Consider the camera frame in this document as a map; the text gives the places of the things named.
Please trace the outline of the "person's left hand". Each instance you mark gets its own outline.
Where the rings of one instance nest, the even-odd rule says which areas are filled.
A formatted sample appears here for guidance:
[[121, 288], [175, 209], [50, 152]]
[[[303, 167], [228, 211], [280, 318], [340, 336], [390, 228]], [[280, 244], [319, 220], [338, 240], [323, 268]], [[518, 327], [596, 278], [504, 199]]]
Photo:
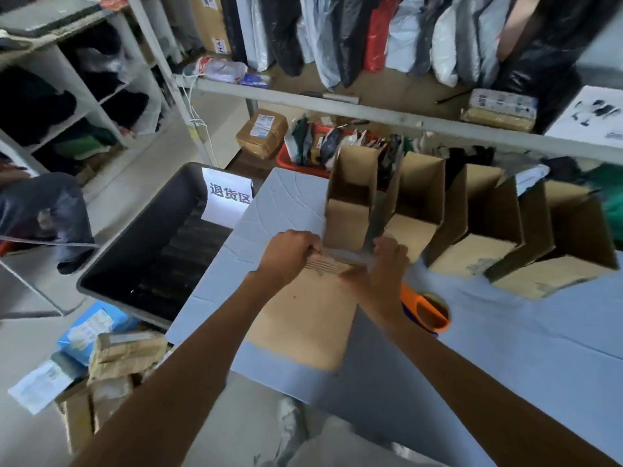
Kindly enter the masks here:
[[308, 263], [295, 259], [292, 231], [280, 232], [269, 241], [255, 271], [261, 281], [275, 291], [290, 284]]

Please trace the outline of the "person's left forearm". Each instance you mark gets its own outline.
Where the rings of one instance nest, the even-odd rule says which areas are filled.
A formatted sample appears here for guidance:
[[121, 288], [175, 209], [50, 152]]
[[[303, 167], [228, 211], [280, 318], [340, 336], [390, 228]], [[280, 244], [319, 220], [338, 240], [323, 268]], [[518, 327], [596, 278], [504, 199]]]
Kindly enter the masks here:
[[296, 274], [261, 266], [125, 400], [70, 467], [181, 467], [262, 308]]

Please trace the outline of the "person's right forearm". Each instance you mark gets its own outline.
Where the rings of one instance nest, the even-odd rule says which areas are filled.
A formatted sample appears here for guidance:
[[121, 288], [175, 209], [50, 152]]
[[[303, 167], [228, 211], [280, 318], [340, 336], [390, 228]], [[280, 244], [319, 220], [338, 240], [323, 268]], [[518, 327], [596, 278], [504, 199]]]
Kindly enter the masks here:
[[398, 303], [361, 306], [497, 467], [619, 467], [605, 453], [418, 328]]

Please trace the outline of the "orange tape dispenser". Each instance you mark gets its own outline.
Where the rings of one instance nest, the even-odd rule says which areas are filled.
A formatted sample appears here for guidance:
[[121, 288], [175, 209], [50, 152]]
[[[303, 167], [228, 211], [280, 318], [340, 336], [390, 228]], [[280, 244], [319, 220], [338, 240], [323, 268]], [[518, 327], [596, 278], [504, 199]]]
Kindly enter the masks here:
[[400, 298], [405, 315], [433, 336], [438, 337], [450, 327], [450, 308], [439, 295], [418, 293], [402, 283]]

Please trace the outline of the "red plastic basket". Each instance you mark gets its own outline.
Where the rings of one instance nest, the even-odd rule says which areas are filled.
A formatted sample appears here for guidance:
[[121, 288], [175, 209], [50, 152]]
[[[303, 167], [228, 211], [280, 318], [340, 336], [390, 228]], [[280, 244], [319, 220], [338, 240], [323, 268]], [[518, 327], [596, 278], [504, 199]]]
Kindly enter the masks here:
[[[312, 131], [313, 139], [315, 141], [314, 144], [317, 143], [317, 137], [325, 137], [332, 129], [332, 127], [330, 126], [320, 125], [316, 123], [310, 124], [310, 128]], [[363, 130], [362, 128], [358, 127], [354, 129], [346, 128], [343, 130], [343, 132], [343, 139], [345, 139], [347, 136], [352, 136], [355, 133], [357, 133], [359, 136], [365, 133], [364, 139], [362, 141], [363, 146], [372, 146], [372, 143], [374, 142], [374, 147], [378, 146], [378, 148], [380, 148], [381, 150], [385, 150], [387, 148], [387, 144], [389, 143], [389, 136], [380, 136], [378, 134], [375, 134], [374, 132]], [[330, 178], [331, 171], [326, 169], [323, 164], [299, 165], [293, 162], [290, 158], [290, 153], [287, 149], [287, 145], [285, 144], [285, 142], [283, 142], [280, 150], [276, 154], [276, 163], [278, 164], [278, 166], [294, 172], [313, 175], [325, 179]]]

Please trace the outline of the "white paper sign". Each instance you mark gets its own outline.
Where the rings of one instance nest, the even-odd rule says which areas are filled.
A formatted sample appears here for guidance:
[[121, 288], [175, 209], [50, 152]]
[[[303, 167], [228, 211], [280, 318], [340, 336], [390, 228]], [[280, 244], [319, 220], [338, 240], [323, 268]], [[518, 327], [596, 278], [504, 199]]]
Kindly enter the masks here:
[[204, 168], [207, 197], [201, 220], [234, 229], [253, 200], [253, 181], [220, 169]]

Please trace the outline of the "row of packets in basket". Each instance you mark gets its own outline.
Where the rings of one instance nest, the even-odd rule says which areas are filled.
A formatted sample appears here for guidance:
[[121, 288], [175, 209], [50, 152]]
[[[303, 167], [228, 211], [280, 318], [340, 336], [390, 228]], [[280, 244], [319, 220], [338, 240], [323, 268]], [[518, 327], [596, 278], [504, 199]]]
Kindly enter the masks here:
[[378, 151], [378, 189], [385, 191], [396, 170], [398, 148], [414, 152], [408, 136], [391, 133], [387, 125], [340, 116], [301, 116], [292, 122], [290, 136], [276, 155], [284, 169], [329, 178], [333, 162], [343, 146], [362, 146]]

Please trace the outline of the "brown taped parcel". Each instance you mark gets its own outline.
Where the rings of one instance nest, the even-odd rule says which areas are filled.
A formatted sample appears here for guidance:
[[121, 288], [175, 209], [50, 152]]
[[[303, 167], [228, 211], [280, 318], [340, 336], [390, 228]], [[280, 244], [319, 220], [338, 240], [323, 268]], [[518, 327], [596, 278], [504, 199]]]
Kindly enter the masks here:
[[258, 109], [236, 134], [236, 141], [243, 151], [269, 161], [282, 147], [288, 129], [284, 115]]

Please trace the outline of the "black plastic bin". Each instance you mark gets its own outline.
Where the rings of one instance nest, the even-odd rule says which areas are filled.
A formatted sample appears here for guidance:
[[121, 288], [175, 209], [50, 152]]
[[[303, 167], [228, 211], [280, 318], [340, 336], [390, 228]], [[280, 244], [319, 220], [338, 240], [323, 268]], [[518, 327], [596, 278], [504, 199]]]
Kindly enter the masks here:
[[168, 329], [232, 232], [201, 219], [213, 169], [184, 164], [92, 261], [78, 292]]

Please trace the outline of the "tape-wrapped parcel with white label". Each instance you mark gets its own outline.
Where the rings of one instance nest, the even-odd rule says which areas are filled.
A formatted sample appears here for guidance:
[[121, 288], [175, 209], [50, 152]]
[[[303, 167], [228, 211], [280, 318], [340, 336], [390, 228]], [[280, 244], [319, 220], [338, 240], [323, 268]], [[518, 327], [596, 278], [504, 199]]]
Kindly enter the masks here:
[[460, 118], [465, 123], [531, 133], [538, 109], [539, 102], [534, 97], [476, 88]]

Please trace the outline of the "grey white shoe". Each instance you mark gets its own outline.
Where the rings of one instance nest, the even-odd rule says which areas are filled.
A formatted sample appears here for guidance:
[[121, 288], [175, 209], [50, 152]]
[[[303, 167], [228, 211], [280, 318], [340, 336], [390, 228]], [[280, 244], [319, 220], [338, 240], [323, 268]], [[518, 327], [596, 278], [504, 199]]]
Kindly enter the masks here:
[[269, 467], [287, 467], [300, 447], [309, 439], [303, 404], [291, 397], [283, 397], [277, 405], [280, 442]]

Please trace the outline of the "white plastic bag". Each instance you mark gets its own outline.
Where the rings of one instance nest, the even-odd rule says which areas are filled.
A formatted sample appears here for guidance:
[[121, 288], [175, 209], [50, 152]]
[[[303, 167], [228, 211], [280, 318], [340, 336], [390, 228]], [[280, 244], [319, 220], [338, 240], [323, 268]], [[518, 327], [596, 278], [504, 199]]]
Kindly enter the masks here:
[[213, 56], [201, 56], [194, 64], [184, 68], [182, 75], [238, 85], [248, 72], [249, 68], [244, 63]]

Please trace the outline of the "green bag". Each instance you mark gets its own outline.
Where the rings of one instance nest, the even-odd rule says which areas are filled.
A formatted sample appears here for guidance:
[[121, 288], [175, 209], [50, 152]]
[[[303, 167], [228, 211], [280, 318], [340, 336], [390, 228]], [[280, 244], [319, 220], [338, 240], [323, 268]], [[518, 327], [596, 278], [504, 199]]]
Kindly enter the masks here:
[[623, 241], [623, 165], [601, 164], [584, 172], [584, 182], [602, 202], [614, 240]]

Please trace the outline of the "blue mailer packet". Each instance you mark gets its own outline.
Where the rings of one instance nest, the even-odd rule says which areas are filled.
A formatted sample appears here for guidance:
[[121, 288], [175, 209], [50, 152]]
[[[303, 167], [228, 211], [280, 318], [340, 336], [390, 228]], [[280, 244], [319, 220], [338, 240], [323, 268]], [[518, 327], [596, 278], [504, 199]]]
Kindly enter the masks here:
[[57, 348], [87, 367], [98, 335], [134, 330], [140, 322], [113, 305], [96, 301], [58, 339]]

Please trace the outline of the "white mailer packet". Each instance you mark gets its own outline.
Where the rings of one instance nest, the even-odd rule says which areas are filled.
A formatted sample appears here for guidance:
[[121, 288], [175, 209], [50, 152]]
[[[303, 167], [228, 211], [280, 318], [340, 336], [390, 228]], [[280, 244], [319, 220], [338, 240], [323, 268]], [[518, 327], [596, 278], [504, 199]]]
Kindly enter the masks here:
[[7, 390], [19, 406], [35, 416], [75, 382], [87, 368], [62, 351], [54, 352]]

